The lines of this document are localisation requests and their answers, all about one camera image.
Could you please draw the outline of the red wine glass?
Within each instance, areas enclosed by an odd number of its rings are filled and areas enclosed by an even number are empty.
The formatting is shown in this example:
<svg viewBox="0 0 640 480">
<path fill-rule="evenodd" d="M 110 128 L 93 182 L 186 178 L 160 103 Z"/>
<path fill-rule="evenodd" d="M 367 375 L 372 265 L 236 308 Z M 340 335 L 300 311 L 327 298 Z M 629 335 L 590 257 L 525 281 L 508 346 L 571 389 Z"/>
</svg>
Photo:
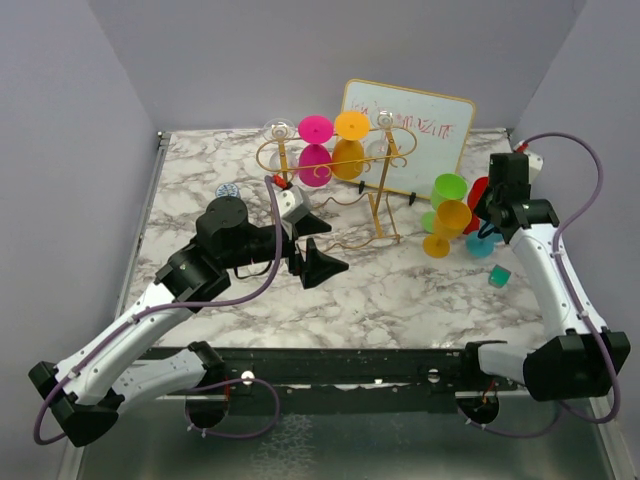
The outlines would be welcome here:
<svg viewBox="0 0 640 480">
<path fill-rule="evenodd" d="M 469 207 L 472 217 L 471 221 L 463 231 L 464 235 L 469 235 L 480 228 L 480 218 L 475 214 L 475 208 L 478 205 L 485 189 L 488 186 L 488 177 L 482 176 L 476 179 L 467 196 L 467 206 Z"/>
</svg>

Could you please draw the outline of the blue wine glass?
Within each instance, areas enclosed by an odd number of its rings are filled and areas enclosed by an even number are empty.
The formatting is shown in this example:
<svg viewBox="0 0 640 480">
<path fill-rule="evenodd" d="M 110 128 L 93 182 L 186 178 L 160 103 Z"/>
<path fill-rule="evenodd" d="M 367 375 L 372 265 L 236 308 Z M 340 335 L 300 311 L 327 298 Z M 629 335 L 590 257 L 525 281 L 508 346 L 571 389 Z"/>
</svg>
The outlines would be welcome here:
<svg viewBox="0 0 640 480">
<path fill-rule="evenodd" d="M 495 245 L 502 241 L 499 233 L 492 233 L 486 238 L 479 238 L 478 231 L 470 233 L 465 240 L 468 253 L 475 258 L 489 257 L 495 249 Z"/>
</svg>

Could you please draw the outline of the yellow wine glass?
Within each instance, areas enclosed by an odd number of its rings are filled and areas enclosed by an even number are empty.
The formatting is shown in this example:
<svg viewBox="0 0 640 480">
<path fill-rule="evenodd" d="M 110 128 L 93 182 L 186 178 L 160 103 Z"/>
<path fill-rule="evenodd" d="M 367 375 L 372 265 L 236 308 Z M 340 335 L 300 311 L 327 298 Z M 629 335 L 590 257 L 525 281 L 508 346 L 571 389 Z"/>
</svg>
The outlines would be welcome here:
<svg viewBox="0 0 640 480">
<path fill-rule="evenodd" d="M 444 258 L 450 253 L 450 242 L 459 237 L 471 222 L 472 213 L 460 200 L 442 202 L 436 210 L 432 232 L 423 241 L 424 252 L 433 258 Z"/>
</svg>

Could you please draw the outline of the green wine glass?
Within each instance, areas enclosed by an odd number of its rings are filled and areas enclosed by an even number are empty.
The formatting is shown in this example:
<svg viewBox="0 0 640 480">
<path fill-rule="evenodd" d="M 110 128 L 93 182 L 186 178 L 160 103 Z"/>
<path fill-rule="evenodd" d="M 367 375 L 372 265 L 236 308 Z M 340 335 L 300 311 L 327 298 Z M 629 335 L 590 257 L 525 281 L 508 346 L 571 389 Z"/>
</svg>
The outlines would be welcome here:
<svg viewBox="0 0 640 480">
<path fill-rule="evenodd" d="M 444 173 L 439 175 L 434 182 L 431 192 L 431 210 L 421 217 L 423 229 L 427 233 L 432 233 L 433 222 L 438 207 L 448 200 L 463 200 L 467 191 L 468 185 L 463 177 L 455 173 Z"/>
</svg>

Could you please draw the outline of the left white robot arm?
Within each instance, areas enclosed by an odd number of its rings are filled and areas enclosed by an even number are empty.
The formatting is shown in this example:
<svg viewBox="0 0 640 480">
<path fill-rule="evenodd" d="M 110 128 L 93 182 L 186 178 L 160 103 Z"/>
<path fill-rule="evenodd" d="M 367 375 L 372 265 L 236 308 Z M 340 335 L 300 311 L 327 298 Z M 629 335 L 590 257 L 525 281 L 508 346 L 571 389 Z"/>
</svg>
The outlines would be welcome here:
<svg viewBox="0 0 640 480">
<path fill-rule="evenodd" d="M 33 427 L 41 434 L 46 413 L 61 428 L 54 441 L 86 446 L 133 406 L 169 393 L 230 391 L 236 379 L 219 354 L 193 342 L 176 354 L 140 368 L 134 362 L 160 337 L 204 308 L 231 307 L 261 295 L 282 262 L 311 289 L 348 270 L 321 252 L 313 239 L 331 227 L 315 217 L 306 199 L 286 190 L 271 196 L 274 222 L 250 223 L 243 200 L 213 200 L 196 220 L 196 234 L 156 273 L 134 304 L 89 344 L 57 363 L 41 361 L 28 373 L 43 398 Z"/>
</svg>

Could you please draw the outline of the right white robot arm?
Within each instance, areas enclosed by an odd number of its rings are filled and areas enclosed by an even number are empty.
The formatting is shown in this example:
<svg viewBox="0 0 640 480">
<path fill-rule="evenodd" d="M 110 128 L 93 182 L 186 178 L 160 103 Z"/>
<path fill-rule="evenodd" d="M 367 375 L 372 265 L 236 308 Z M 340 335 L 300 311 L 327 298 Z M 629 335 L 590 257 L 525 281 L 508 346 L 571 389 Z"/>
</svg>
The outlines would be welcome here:
<svg viewBox="0 0 640 480">
<path fill-rule="evenodd" d="M 529 158 L 497 153 L 475 214 L 501 233 L 528 278 L 540 308 L 545 343 L 533 350 L 505 342 L 477 346 L 459 367 L 461 383 L 481 391 L 495 376 L 523 385 L 537 401 L 602 397 L 630 353 L 589 301 L 559 236 L 551 203 L 531 196 Z"/>
</svg>

